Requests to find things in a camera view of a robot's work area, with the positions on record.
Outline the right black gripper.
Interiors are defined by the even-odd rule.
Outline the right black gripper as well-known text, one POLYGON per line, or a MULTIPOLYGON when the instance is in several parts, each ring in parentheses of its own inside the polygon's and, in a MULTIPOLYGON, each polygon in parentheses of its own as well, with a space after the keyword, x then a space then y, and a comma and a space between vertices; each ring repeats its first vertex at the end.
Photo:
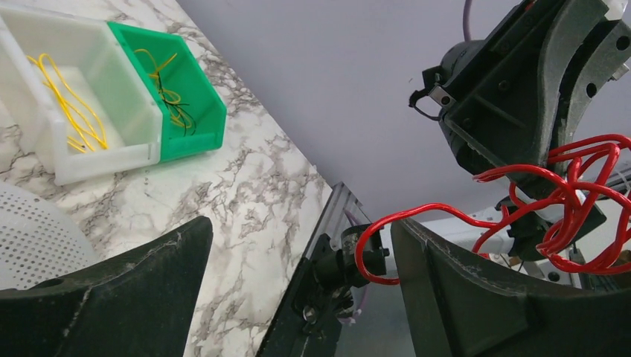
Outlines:
POLYGON ((458 164, 477 175, 531 164, 565 175, 553 149, 573 141, 593 97, 630 58, 624 7, 522 1, 483 40, 454 45, 423 72, 425 97, 458 164))

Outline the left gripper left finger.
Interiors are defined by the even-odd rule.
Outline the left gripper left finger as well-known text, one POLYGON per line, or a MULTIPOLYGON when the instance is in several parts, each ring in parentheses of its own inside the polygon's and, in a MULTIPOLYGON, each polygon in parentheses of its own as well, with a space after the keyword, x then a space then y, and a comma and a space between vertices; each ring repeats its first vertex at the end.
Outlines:
POLYGON ((182 356, 213 239, 198 216, 137 248, 1 292, 3 356, 182 356))

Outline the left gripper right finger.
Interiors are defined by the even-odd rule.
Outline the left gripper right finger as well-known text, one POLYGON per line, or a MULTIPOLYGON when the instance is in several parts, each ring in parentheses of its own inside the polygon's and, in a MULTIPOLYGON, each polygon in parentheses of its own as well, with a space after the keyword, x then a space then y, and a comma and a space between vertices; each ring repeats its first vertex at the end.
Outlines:
POLYGON ((628 356, 630 291, 594 292, 486 260, 411 219, 391 226, 417 356, 628 356))

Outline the white plastic cable spool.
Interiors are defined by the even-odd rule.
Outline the white plastic cable spool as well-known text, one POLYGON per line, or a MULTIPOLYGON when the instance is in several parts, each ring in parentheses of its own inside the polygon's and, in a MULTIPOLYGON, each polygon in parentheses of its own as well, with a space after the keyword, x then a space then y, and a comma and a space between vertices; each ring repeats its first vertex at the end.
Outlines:
POLYGON ((1 289, 30 289, 98 262, 78 225, 56 205, 1 183, 1 289))

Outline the green plastic bin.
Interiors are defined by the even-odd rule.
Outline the green plastic bin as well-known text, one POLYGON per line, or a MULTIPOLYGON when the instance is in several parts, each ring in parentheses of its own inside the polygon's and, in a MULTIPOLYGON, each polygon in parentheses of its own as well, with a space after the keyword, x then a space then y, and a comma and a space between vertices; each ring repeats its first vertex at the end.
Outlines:
POLYGON ((184 39, 117 22, 108 26, 162 112, 161 160, 221 148, 227 108, 184 39))

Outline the white plastic bin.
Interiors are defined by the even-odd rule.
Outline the white plastic bin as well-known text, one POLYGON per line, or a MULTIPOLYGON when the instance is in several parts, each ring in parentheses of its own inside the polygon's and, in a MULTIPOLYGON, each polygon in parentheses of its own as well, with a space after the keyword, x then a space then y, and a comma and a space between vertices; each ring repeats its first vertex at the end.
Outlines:
POLYGON ((59 186, 160 159, 161 110, 104 21, 3 4, 1 104, 59 186))

